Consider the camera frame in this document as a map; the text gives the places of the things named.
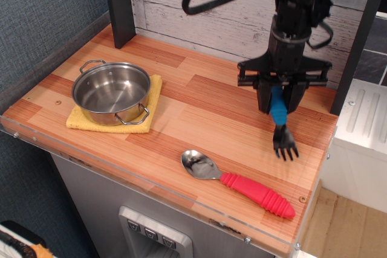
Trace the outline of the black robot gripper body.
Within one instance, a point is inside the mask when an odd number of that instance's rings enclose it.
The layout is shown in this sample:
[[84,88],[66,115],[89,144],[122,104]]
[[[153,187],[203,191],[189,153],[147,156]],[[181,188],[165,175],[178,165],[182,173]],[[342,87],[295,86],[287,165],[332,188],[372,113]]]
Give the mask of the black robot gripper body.
[[289,38],[271,33],[267,51],[260,57],[238,64],[238,85],[258,87],[258,82],[274,85],[325,86],[332,64],[304,56],[305,43],[310,37]]

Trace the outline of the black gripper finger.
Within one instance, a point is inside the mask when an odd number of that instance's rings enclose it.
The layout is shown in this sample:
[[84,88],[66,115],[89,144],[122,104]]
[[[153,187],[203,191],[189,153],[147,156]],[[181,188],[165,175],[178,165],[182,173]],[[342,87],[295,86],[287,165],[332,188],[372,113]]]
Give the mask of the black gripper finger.
[[260,78],[258,80],[257,98],[258,108],[265,114],[270,113],[271,99],[272,99],[272,88],[274,84],[268,80]]
[[308,85],[306,83],[297,83],[284,86],[283,97],[287,112],[289,114],[297,109],[307,88]]

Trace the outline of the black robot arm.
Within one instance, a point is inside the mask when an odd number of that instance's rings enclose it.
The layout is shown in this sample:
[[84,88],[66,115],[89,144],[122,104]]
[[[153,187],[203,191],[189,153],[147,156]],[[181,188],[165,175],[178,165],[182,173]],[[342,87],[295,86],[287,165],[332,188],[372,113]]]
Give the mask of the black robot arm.
[[324,22],[331,0],[275,0],[267,51],[238,64],[239,86],[257,90],[259,110],[268,114],[274,105],[272,89],[284,90],[285,108],[296,110],[309,86],[325,86],[332,64],[304,55],[305,46],[317,50],[328,45],[333,31]]

